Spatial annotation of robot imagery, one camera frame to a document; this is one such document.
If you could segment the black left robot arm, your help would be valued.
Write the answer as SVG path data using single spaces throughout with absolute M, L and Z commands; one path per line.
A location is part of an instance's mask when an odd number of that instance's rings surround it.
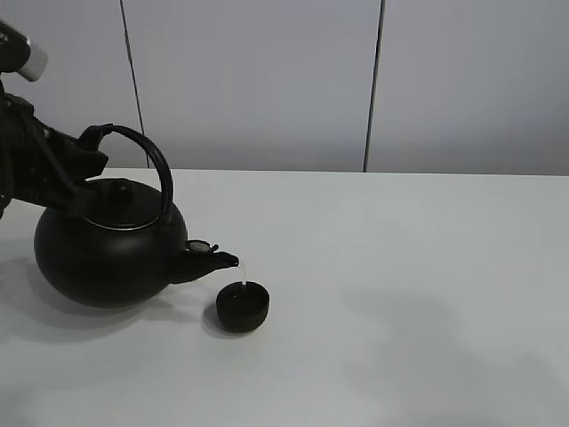
M 1 92 L 1 209 L 17 199 L 80 217 L 94 203 L 86 181 L 108 156 L 39 121 L 23 98 Z

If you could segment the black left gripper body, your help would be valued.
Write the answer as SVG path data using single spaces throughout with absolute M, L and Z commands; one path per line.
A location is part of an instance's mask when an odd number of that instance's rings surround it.
M 56 197 L 65 192 L 43 127 L 47 126 L 35 117 L 29 102 L 15 95 L 1 98 L 2 210 L 13 199 L 52 208 Z

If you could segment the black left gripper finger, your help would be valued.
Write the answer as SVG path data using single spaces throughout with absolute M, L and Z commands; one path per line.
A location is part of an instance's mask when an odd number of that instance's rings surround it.
M 88 150 L 78 145 L 78 139 L 43 127 L 47 148 L 60 165 L 63 177 L 71 183 L 79 183 L 100 176 L 107 166 L 108 156 L 99 150 Z
M 56 197 L 52 208 L 66 217 L 83 217 L 92 208 L 95 198 L 96 192 L 87 188 L 66 191 Z

